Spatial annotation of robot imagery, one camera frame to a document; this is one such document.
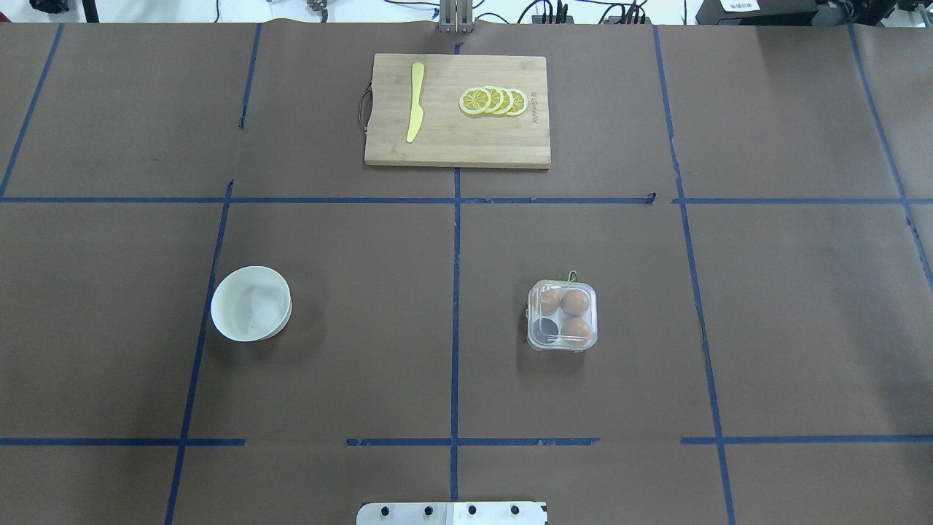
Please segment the clear plastic egg box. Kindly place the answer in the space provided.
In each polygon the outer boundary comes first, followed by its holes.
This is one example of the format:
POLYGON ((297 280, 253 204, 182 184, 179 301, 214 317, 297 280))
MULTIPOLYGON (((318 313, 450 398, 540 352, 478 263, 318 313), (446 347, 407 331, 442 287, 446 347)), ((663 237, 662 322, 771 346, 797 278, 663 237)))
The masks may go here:
POLYGON ((569 271, 567 277, 563 280, 542 279, 535 283, 528 292, 526 309, 524 312, 526 313, 526 336, 524 336, 524 341, 530 348, 539 351, 580 353, 592 348, 598 341, 598 298, 596 290, 593 289, 593 286, 590 286, 590 284, 580 281, 579 273, 577 273, 576 270, 569 271), (586 319, 587 322, 590 323, 593 329, 593 335, 589 341, 589 346, 585 348, 574 348, 574 346, 567 345, 566 342, 563 342, 561 335, 563 323, 566 322, 567 319, 572 318, 572 316, 567 316, 561 307, 550 316, 541 316, 540 313, 536 311, 536 307, 534 307, 533 303, 534 293, 544 288, 559 290, 561 298, 566 290, 573 288, 585 289, 590 293, 592 305, 590 305, 587 313, 581 316, 581 318, 586 319))

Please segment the brown egg from bowl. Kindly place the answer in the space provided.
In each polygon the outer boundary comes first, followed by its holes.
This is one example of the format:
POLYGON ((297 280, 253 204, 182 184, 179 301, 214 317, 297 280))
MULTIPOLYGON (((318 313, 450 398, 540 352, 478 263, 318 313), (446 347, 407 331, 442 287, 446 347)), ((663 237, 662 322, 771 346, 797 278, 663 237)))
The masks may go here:
POLYGON ((561 295, 554 288, 539 289, 534 293, 534 307, 541 316, 553 315, 561 306, 561 295))

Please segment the brown egg upper right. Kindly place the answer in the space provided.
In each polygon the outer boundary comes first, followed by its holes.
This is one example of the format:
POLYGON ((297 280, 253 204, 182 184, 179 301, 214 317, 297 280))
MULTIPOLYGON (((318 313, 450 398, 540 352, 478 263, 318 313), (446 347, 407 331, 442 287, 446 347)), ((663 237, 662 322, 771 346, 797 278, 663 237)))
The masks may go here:
POLYGON ((572 316, 572 318, 584 316, 590 305, 592 305, 592 299, 590 299, 590 293, 585 289, 568 289, 561 298, 563 312, 567 316, 572 316))

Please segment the brown egg lower right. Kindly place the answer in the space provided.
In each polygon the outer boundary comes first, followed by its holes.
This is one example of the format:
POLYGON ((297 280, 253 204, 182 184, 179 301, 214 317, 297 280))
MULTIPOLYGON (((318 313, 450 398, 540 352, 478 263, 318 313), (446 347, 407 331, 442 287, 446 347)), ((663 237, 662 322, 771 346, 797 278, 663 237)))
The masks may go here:
POLYGON ((585 348, 593 335, 590 323, 584 318, 570 318, 563 323, 562 339, 574 348, 585 348))

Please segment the black box top right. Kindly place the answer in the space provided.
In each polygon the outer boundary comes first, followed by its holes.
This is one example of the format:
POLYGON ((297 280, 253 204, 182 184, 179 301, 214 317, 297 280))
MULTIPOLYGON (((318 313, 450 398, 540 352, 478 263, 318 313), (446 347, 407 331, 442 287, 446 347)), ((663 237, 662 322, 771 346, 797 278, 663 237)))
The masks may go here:
POLYGON ((703 1, 697 26, 812 26, 817 1, 703 1))

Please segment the wooden cutting board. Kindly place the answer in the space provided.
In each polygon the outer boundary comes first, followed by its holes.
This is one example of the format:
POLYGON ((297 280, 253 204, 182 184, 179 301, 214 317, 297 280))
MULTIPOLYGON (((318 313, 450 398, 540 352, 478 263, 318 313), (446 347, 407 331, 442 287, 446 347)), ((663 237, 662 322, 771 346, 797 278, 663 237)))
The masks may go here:
POLYGON ((551 166, 549 79, 542 56, 378 53, 364 140, 370 166, 546 170, 551 166), (424 63, 423 125, 405 140, 410 70, 424 63), (466 115, 458 100, 482 86, 522 90, 523 115, 466 115))

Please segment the yellow plastic knife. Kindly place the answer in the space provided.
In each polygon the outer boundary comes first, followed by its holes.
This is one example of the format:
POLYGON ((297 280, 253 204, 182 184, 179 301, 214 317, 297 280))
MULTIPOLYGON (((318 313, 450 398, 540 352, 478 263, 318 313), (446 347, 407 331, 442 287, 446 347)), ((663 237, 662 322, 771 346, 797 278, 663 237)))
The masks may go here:
POLYGON ((410 112, 407 120, 407 133, 405 140, 408 144, 417 139, 423 125, 424 110, 421 104, 424 73, 424 63, 415 62, 410 70, 410 112))

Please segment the front lemon slice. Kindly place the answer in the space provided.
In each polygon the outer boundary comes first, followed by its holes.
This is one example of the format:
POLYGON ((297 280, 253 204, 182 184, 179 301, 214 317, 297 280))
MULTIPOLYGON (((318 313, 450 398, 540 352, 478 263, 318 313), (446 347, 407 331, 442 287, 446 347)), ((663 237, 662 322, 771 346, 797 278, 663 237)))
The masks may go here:
POLYGON ((473 87, 462 93, 458 104, 460 110, 466 115, 481 115, 490 109, 493 103, 492 94, 486 87, 473 87))

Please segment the lemon slice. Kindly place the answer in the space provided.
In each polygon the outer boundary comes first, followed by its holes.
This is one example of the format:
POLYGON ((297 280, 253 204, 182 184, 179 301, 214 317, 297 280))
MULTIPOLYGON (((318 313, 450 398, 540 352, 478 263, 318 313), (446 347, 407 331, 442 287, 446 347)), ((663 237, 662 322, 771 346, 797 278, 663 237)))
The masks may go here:
POLYGON ((496 111, 499 111, 500 106, 503 104, 504 94, 503 90, 500 87, 496 86, 482 86, 481 89, 485 90, 488 93, 488 101, 486 109, 483 110, 484 114, 494 114, 496 111))
POLYGON ((490 110, 490 113, 493 115, 504 115, 510 112, 511 106, 514 103, 514 96, 511 93, 511 89, 507 87, 498 87, 497 93, 499 93, 499 102, 490 110))
POLYGON ((473 87, 462 93, 458 104, 460 110, 466 115, 481 115, 490 109, 493 103, 492 94, 486 87, 473 87))
POLYGON ((513 89, 513 87, 510 87, 509 90, 507 90, 507 94, 509 94, 511 104, 509 105, 509 109, 507 109, 504 115, 509 117, 523 115, 523 113, 526 112, 528 106, 528 97, 526 93, 524 93, 522 90, 513 89))

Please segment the rear lemon slice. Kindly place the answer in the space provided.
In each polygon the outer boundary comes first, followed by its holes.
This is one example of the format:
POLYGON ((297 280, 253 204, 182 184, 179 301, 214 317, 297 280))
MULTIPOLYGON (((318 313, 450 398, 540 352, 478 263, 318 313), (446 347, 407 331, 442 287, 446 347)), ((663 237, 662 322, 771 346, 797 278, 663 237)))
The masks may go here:
POLYGON ((513 87, 510 87, 509 90, 507 90, 507 94, 509 94, 511 104, 509 105, 509 109, 507 109, 504 115, 509 117, 523 115, 523 113, 526 112, 528 106, 528 97, 526 93, 524 93, 522 90, 513 89, 513 87))

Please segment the white round bowl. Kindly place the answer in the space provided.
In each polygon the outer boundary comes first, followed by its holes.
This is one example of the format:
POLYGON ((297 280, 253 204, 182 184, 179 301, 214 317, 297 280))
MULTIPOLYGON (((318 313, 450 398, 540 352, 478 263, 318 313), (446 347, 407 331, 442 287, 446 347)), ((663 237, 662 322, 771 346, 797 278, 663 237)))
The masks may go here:
POLYGON ((210 315, 220 335, 251 343, 276 336, 292 316, 289 282, 276 270, 253 265, 227 275, 214 289, 210 315))

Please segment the white metal plate with bolts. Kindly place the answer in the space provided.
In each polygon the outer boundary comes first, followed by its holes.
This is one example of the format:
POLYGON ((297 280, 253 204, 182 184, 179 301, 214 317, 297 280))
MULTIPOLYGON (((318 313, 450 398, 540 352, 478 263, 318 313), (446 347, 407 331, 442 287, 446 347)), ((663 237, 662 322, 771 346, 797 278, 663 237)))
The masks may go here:
POLYGON ((371 502, 356 524, 547 524, 545 502, 371 502))

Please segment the grey metal bracket at top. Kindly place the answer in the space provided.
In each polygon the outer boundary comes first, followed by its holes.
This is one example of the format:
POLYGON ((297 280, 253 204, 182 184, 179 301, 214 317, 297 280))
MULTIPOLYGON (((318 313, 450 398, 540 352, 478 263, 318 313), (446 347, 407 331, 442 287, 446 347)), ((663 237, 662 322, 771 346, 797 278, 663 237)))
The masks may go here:
POLYGON ((467 34, 475 28, 474 2, 470 0, 440 0, 439 31, 441 34, 467 34))

